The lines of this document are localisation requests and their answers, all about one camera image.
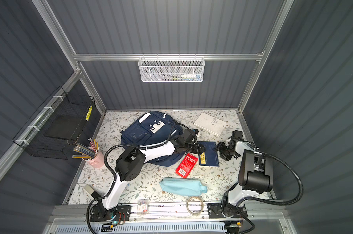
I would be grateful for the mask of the navy blue notebook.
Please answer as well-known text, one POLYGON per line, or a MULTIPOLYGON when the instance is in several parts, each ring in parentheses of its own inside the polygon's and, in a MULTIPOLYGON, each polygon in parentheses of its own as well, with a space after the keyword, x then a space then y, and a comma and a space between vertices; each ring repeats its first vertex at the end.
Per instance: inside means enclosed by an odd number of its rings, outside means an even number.
POLYGON ((214 141, 199 141, 205 147, 205 152, 199 154, 199 166, 219 167, 218 153, 214 141))

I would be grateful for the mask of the navy blue student backpack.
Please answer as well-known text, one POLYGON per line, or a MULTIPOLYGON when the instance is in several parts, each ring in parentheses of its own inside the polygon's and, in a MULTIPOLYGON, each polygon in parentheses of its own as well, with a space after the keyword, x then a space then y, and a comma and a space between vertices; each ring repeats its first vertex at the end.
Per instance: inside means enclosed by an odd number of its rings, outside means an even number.
POLYGON ((176 139, 182 133, 182 126, 168 114, 159 111, 148 112, 121 131, 121 145, 125 151, 120 159, 134 152, 131 146, 160 145, 168 139, 176 139))

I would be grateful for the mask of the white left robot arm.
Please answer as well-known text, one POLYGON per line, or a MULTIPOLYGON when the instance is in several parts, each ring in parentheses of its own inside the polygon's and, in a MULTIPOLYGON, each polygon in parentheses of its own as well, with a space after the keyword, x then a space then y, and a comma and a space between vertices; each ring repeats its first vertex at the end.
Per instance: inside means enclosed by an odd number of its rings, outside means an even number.
POLYGON ((113 175, 113 182, 107 193, 101 198, 102 207, 112 210, 119 204, 119 198, 127 184, 139 176, 144 164, 163 156, 171 156, 182 152, 198 154, 205 151, 205 147, 197 143, 198 129, 185 129, 181 135, 169 137, 167 140, 146 146, 118 144, 107 150, 104 164, 113 175), (116 160, 115 168, 108 163, 109 154, 120 147, 125 150, 116 160))

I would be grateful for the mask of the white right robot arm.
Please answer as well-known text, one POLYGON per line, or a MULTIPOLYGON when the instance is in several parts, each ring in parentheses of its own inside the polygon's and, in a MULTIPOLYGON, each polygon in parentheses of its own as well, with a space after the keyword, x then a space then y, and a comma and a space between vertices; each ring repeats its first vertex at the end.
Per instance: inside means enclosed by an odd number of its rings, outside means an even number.
POLYGON ((243 139, 243 132, 232 132, 228 143, 219 142, 214 148, 224 161, 241 158, 238 181, 224 195, 221 208, 233 209, 246 197, 270 192, 273 188, 274 160, 260 153, 255 145, 243 139))

